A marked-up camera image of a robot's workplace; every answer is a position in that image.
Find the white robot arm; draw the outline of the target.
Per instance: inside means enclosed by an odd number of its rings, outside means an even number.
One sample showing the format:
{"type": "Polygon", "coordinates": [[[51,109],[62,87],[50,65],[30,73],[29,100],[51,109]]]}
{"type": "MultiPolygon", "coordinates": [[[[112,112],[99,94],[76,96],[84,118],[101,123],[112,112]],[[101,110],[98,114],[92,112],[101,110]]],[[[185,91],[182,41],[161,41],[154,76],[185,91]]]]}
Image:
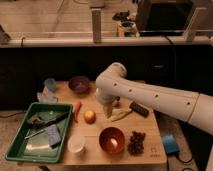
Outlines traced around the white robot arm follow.
{"type": "Polygon", "coordinates": [[[105,115],[117,97],[130,99],[213,135],[213,96],[125,79],[127,70],[115,62],[96,78],[96,98],[105,115]]]}

